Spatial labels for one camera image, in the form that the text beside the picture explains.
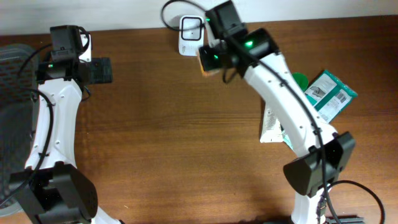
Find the white tube with tan cap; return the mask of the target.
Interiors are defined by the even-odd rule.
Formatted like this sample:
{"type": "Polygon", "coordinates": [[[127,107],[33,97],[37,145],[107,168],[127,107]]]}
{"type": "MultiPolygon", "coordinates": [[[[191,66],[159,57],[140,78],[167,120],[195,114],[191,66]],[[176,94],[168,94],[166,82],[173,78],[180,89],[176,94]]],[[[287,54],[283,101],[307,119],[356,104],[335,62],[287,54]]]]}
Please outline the white tube with tan cap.
{"type": "Polygon", "coordinates": [[[262,119],[260,142],[273,143],[282,141],[283,137],[280,121],[274,114],[274,111],[269,107],[269,105],[265,105],[264,115],[262,119]]]}

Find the green lid jar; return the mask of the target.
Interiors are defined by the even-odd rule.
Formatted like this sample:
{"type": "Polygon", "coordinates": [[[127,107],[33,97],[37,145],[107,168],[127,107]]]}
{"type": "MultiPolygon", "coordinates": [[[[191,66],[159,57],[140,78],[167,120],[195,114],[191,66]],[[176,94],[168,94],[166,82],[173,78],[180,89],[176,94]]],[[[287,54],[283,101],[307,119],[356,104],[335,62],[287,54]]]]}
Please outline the green lid jar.
{"type": "Polygon", "coordinates": [[[304,74],[295,72],[292,76],[302,91],[308,88],[309,80],[304,74]]]}

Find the teal wipes packet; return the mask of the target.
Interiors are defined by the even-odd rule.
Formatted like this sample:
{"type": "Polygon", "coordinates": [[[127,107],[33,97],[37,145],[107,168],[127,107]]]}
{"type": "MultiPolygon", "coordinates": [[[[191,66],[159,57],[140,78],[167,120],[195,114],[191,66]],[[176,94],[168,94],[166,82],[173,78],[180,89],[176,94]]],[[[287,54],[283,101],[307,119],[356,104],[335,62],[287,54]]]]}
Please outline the teal wipes packet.
{"type": "Polygon", "coordinates": [[[285,130],[282,131],[282,139],[283,139],[283,142],[285,142],[286,145],[288,145],[288,147],[290,149],[293,149],[292,142],[290,141],[290,138],[289,138],[288,134],[285,132],[285,130]]]}

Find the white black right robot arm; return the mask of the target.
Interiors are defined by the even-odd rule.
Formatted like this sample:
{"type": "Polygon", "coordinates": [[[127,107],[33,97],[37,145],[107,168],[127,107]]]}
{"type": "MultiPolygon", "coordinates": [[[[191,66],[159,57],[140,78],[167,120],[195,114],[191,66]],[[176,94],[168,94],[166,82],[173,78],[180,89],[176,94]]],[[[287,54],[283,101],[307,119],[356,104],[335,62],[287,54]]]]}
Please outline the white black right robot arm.
{"type": "Polygon", "coordinates": [[[270,106],[292,142],[297,157],[284,166],[295,190],[289,223],[326,223],[325,210],[334,212],[329,191],[340,183],[354,138],[349,132],[338,134],[318,114],[265,29],[248,32],[244,24],[227,29],[212,21],[205,27],[209,43],[198,50],[202,72],[235,68],[270,106]]]}

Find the small orange carton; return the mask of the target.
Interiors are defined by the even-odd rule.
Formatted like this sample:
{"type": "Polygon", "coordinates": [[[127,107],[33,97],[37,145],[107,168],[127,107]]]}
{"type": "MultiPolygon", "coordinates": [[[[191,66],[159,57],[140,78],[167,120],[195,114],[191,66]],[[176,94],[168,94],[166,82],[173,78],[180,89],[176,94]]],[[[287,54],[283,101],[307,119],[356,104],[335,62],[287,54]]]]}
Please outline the small orange carton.
{"type": "Polygon", "coordinates": [[[200,60],[200,70],[204,77],[210,77],[221,70],[221,65],[214,60],[200,60]]]}

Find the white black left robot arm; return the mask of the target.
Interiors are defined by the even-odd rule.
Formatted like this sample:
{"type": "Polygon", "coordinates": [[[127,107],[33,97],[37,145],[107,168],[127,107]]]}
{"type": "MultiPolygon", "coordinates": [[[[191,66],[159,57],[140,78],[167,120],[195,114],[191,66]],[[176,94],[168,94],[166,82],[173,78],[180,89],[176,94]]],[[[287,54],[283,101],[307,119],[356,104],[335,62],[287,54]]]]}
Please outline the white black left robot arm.
{"type": "Polygon", "coordinates": [[[30,155],[11,175],[11,197],[32,223],[119,223],[98,205],[92,181],[76,167],[76,116],[93,78],[91,35],[80,26],[50,30],[50,61],[37,69],[39,113],[30,155]]]}

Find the green white package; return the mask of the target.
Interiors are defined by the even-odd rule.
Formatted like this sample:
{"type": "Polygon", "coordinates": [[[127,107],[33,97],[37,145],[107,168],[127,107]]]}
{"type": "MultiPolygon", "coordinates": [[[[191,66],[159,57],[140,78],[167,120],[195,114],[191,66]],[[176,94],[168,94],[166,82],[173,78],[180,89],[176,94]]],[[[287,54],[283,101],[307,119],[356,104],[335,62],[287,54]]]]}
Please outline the green white package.
{"type": "Polygon", "coordinates": [[[304,91],[318,114],[330,123],[358,94],[338,77],[324,70],[304,91]]]}

